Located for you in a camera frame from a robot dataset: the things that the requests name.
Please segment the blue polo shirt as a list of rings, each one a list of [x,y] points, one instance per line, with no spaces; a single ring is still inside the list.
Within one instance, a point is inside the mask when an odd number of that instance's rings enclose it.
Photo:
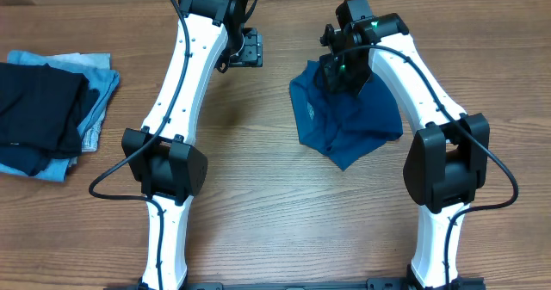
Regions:
[[[299,142],[328,157],[340,170],[403,135],[399,107],[373,75],[358,96],[322,89],[321,65],[309,60],[289,83]]]

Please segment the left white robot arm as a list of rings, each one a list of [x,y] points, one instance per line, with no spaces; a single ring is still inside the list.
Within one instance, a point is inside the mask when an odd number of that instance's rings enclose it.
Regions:
[[[207,157],[195,146],[196,131],[213,72],[263,64],[262,36],[245,25],[257,0],[171,1],[177,33],[164,82],[140,129],[127,129],[122,138],[148,209],[148,256],[140,289],[185,287],[189,210],[207,175]]]

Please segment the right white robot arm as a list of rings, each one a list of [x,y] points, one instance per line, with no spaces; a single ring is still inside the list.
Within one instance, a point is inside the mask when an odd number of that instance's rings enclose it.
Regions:
[[[338,26],[320,38],[323,87],[358,96],[379,77],[405,113],[414,135],[403,169],[418,204],[417,245],[406,277],[371,278],[369,289],[483,289],[481,278],[461,277],[455,259],[463,211],[486,179],[490,128],[449,98],[418,54],[396,13],[377,16],[368,0],[344,0]]]

